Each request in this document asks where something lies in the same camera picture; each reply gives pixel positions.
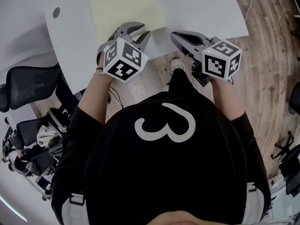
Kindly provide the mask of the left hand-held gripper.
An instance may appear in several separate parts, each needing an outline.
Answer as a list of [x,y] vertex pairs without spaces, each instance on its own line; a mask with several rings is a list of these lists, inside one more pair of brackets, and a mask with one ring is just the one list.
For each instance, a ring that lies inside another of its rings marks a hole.
[[151,32],[143,33],[137,40],[133,40],[131,34],[144,26],[145,24],[142,22],[126,22],[98,48],[98,65],[101,55],[104,56],[103,73],[126,83],[142,72],[149,60],[144,50],[151,37]]

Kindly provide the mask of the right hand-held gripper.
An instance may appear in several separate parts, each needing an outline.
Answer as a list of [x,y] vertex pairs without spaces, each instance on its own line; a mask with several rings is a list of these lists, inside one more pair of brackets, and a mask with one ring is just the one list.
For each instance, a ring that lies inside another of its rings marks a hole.
[[202,86],[208,84],[209,76],[226,81],[239,70],[242,49],[228,40],[187,30],[174,31],[170,38],[194,61],[192,75]]

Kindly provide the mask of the pale yellow sheet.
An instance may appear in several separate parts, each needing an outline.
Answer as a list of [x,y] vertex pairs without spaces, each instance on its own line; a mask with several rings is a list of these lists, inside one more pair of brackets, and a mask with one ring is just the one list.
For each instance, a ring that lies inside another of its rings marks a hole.
[[89,4],[100,44],[123,23],[145,24],[131,34],[134,40],[146,31],[165,27],[158,0],[89,0]]

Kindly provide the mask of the person's right forearm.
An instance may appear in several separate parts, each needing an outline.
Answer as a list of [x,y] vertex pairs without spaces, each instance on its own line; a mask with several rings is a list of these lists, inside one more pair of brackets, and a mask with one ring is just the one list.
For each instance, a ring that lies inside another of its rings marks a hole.
[[235,120],[245,113],[235,88],[229,81],[210,78],[215,106],[229,119]]

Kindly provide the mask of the person's left forearm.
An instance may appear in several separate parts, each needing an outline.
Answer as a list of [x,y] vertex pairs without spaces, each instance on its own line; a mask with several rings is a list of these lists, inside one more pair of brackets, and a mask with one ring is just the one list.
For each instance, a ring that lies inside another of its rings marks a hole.
[[112,82],[111,76],[103,73],[103,70],[96,70],[78,104],[83,112],[101,124],[105,123],[109,89]]

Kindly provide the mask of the person's white shoe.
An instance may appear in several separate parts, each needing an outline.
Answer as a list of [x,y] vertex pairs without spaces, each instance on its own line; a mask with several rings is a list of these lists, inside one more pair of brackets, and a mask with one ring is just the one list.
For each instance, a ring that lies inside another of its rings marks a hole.
[[176,69],[181,69],[185,72],[185,65],[179,58],[175,58],[171,61],[171,70],[174,72]]

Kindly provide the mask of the white table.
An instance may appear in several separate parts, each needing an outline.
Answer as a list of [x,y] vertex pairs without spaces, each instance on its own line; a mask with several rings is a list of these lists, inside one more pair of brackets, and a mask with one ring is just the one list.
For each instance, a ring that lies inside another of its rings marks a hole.
[[[236,0],[157,0],[165,27],[151,31],[145,53],[150,59],[172,53],[175,30],[220,39],[248,35]],[[45,20],[64,77],[73,93],[85,89],[96,69],[98,41],[89,0],[48,0]]]

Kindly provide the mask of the person's black trouser leg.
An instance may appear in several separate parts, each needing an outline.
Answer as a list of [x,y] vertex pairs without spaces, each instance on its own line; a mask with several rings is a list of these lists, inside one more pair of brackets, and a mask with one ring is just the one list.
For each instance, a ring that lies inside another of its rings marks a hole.
[[192,83],[188,79],[186,72],[181,68],[176,68],[173,71],[173,75],[168,85],[168,91],[172,94],[183,97],[199,95],[199,92],[193,87]]

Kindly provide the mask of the large black office chair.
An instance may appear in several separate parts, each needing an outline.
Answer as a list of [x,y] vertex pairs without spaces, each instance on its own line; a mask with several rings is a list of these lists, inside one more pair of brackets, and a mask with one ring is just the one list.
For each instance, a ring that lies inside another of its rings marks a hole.
[[61,103],[60,110],[73,114],[79,100],[68,87],[59,64],[13,67],[7,72],[6,82],[0,85],[0,112],[45,100],[53,93]]

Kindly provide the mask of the person's black printed shirt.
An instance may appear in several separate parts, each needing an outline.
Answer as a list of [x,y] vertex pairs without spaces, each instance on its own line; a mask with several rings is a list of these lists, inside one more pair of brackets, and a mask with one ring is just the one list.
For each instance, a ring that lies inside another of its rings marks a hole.
[[77,108],[52,179],[52,209],[83,192],[90,225],[145,225],[169,211],[240,224],[247,185],[270,205],[266,169],[246,114],[229,120],[195,92],[160,92],[101,124]]

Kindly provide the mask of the black backpack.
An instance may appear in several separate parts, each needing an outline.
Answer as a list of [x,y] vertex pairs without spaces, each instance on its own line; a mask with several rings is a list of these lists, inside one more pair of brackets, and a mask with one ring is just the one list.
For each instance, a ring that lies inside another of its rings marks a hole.
[[59,136],[54,137],[48,144],[48,149],[50,155],[57,159],[60,160],[60,157],[62,155],[62,150],[63,150],[63,139]]

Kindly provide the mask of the black mesh office chair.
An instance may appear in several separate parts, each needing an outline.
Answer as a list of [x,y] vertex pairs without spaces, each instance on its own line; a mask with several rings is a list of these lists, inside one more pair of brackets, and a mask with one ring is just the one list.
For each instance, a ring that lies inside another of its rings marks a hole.
[[17,123],[16,134],[10,138],[13,146],[18,150],[23,150],[37,141],[37,134],[42,125],[47,126],[49,119],[46,117],[26,120]]

